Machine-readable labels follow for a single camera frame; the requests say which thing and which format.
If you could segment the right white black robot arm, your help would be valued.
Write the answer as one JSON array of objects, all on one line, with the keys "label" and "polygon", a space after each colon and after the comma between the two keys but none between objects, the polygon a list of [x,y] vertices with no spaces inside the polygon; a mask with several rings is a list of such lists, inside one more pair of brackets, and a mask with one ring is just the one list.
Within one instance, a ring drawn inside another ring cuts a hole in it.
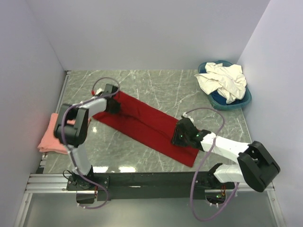
[{"label": "right white black robot arm", "polygon": [[224,183],[246,183],[251,189],[263,192],[281,171],[262,143],[237,142],[208,130],[200,131],[189,118],[177,122],[171,142],[179,147],[217,154],[234,162],[233,165],[218,163],[207,172],[206,184],[214,189]]}]

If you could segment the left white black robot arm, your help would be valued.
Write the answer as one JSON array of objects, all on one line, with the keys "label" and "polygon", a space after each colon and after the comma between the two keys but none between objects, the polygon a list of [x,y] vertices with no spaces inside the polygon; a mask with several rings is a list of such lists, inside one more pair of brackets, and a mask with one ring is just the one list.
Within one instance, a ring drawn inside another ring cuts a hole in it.
[{"label": "left white black robot arm", "polygon": [[102,186],[95,182],[93,167],[88,160],[85,141],[88,133],[88,120],[100,113],[118,113],[120,104],[114,100],[120,86],[106,84],[105,89],[93,93],[92,98],[77,104],[63,104],[53,134],[67,149],[73,166],[72,183],[77,183],[82,189],[89,190],[93,186]]}]

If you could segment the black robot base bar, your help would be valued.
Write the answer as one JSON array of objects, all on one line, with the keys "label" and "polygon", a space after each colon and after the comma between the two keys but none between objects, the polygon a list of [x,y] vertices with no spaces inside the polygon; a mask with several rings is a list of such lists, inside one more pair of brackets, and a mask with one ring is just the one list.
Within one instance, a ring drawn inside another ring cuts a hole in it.
[{"label": "black robot base bar", "polygon": [[163,173],[94,173],[91,181],[100,184],[97,188],[73,174],[66,189],[79,192],[77,201],[93,203],[92,197],[84,193],[92,191],[98,201],[109,199],[160,199],[188,198],[190,196],[193,172]]}]

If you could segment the red t shirt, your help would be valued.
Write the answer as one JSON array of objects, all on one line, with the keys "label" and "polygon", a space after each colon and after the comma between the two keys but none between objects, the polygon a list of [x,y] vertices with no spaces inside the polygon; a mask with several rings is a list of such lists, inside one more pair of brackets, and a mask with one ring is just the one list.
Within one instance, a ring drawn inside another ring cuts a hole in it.
[{"label": "red t shirt", "polygon": [[194,165],[198,149],[171,144],[176,118],[122,91],[114,99],[120,103],[118,113],[100,112],[93,118],[188,167]]}]

